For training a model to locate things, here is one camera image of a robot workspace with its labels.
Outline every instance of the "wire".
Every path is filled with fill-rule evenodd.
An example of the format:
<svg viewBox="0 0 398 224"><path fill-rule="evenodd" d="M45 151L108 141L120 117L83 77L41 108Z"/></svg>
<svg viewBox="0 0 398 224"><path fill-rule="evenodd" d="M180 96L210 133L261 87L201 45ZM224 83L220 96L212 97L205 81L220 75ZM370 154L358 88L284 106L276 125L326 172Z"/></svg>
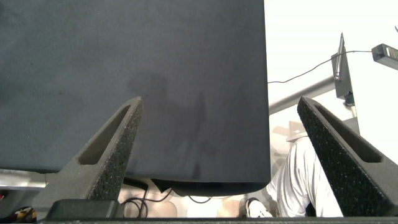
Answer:
<svg viewBox="0 0 398 224"><path fill-rule="evenodd" d="M194 200L191 196L188 196L188 197L195 203L207 203L208 201L211 200L211 197L210 197L209 199L205 200L204 202L198 202L198 201Z"/></svg>
<svg viewBox="0 0 398 224"><path fill-rule="evenodd" d="M309 73L309 72L314 71L314 70L315 70L316 68L318 68L319 66L323 65L324 63L327 63L327 62L333 60L334 58L336 58L336 57L338 57L338 56L340 56L340 55L347 54L347 53L355 53L355 52L372 53L370 50L350 50L350 51L347 51L347 52L344 52L344 53L337 54L337 55L333 56L331 59L328 59L328 60L326 60L326 61L324 61L324 62L318 64L318 65L315 66L313 69L311 69L311 70L309 70L309 71L307 71L307 72L304 72L304 73L301 74L301 75L297 75L296 77L293 77L293 78L288 79L288 80L286 80L286 81L273 81L273 82L268 82L268 84L270 84L270 83L287 83L287 82L289 82L289 81L291 81L291 80L293 80L293 79L295 79L295 78L301 77L301 76L303 76L303 75L305 75L305 74L307 74L307 73Z"/></svg>
<svg viewBox="0 0 398 224"><path fill-rule="evenodd" d="M145 195L144 195L144 198L139 198L139 197L128 198L128 199L126 199L126 200L122 203L122 206L123 206L123 208L124 208L125 204L127 204L127 203L134 203L134 204L136 204L137 208L140 210L140 212L139 212L137 218L142 218L142 206L144 206L144 207L146 208L146 214L145 214L145 217L144 217L144 218L147 218L147 217L148 217L148 205L145 203L145 201L148 201L148 202L162 202L162 201L164 201L164 200L170 195L170 193L171 193L172 191L173 191L173 189L170 189L170 191L167 193L167 195L166 195L164 198L160 199L160 200L154 200L154 199L145 198L146 193L145 193ZM137 204L136 202L134 202L134 200L139 200L139 201L141 201L141 208L140 208L140 206L138 206L138 204Z"/></svg>

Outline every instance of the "gray metal beam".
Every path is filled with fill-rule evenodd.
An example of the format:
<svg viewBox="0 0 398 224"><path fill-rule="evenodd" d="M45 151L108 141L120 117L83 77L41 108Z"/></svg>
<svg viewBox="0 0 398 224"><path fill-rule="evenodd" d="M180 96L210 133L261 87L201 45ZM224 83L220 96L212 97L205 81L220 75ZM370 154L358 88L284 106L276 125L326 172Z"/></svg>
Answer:
<svg viewBox="0 0 398 224"><path fill-rule="evenodd" d="M306 96L309 98L313 98L319 96L321 94L327 93L331 90L335 89L335 79L333 75L330 77L311 85L303 90L300 90L286 98L283 98L275 103L269 105L269 115L274 113L278 113L284 109L290 108L291 106L299 103L299 100L302 96Z"/></svg>

